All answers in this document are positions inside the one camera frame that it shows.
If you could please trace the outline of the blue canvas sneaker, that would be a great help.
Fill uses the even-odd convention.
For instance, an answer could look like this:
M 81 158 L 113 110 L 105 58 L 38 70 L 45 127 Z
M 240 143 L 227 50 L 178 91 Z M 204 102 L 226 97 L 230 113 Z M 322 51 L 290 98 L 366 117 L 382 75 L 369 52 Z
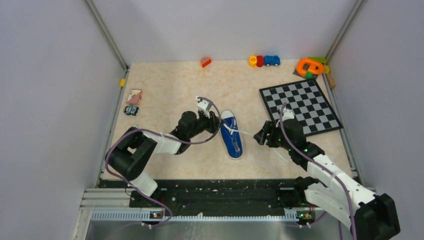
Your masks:
M 220 127 L 220 134 L 227 153 L 231 159 L 237 160 L 243 154 L 243 145 L 239 133 L 237 119 L 234 113 L 226 109 L 220 114 L 222 119 L 222 126 Z

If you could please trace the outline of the white shoelace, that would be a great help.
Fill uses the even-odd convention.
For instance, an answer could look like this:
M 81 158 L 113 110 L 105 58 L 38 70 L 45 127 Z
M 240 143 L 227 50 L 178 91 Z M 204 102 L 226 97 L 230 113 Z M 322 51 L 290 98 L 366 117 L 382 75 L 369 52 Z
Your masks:
M 242 133 L 242 134 L 246 134 L 246 135 L 248 135 L 248 136 L 251 136 L 251 137 L 253 137 L 253 135 L 252 134 L 250 134 L 250 133 L 248 133 L 248 132 L 245 132 L 245 131 L 242 131 L 242 130 L 237 130 L 237 129 L 233 129 L 233 128 L 231 128 L 231 127 L 229 127 L 226 123 L 224 123 L 223 124 L 223 126 L 229 131 L 229 133 L 230 134 L 233 134 L 233 133 Z M 288 163 L 289 161 L 284 157 L 284 156 L 282 156 L 275 148 L 273 149 L 273 151 L 283 160 L 283 161 L 285 161 L 286 163 Z

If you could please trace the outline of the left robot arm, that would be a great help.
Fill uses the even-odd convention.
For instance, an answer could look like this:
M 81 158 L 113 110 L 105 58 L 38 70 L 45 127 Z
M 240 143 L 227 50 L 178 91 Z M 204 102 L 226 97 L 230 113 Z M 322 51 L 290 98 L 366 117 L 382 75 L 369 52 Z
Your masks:
M 213 112 L 186 111 L 178 124 L 168 134 L 154 133 L 138 127 L 130 127 L 105 156 L 106 166 L 111 167 L 129 185 L 142 192 L 141 200 L 149 207 L 160 202 L 158 184 L 145 170 L 153 154 L 180 155 L 193 144 L 192 138 L 207 131 L 213 138 L 221 126 L 220 118 Z

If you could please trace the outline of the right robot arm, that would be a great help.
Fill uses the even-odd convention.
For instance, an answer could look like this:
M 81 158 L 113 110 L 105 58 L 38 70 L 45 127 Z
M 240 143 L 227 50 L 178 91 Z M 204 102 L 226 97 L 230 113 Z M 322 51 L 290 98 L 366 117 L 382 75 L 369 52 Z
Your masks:
M 364 187 L 341 170 L 316 144 L 307 141 L 296 119 L 266 121 L 253 138 L 283 148 L 309 177 L 293 192 L 299 206 L 315 205 L 348 228 L 355 240 L 389 240 L 401 232 L 396 204 L 386 193 Z

